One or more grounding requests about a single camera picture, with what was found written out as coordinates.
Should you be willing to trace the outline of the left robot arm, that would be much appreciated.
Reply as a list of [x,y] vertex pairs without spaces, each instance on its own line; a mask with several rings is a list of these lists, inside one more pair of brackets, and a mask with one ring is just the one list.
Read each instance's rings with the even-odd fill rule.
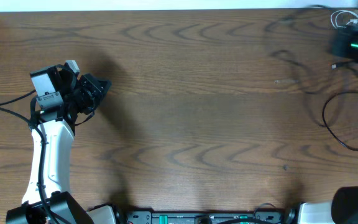
[[32,169],[21,206],[6,223],[116,223],[113,207],[84,210],[70,193],[70,152],[78,114],[94,116],[110,81],[80,75],[74,60],[30,73],[36,96],[28,124],[34,143]]

